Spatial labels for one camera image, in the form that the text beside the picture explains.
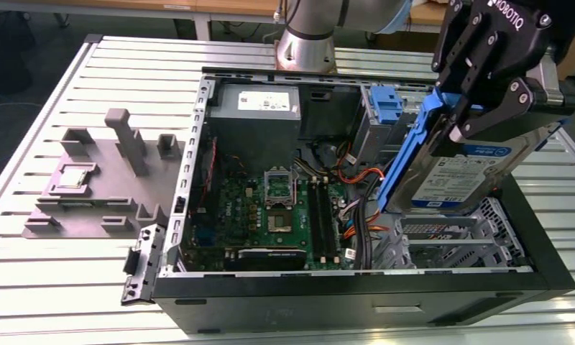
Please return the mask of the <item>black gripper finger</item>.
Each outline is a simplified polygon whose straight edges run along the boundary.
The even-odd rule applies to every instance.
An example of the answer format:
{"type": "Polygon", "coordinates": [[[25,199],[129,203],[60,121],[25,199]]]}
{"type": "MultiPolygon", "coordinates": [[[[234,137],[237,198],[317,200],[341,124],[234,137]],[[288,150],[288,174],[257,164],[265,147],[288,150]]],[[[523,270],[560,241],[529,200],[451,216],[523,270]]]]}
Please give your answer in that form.
{"type": "Polygon", "coordinates": [[[449,5],[433,54],[435,91],[453,94],[457,124],[492,124],[500,79],[495,74],[501,34],[495,1],[449,5]]]}
{"type": "Polygon", "coordinates": [[[452,142],[505,142],[552,124],[567,121],[575,112],[575,93],[560,81],[556,90],[545,89],[529,77],[517,77],[497,106],[457,120],[449,131],[452,142]]]}

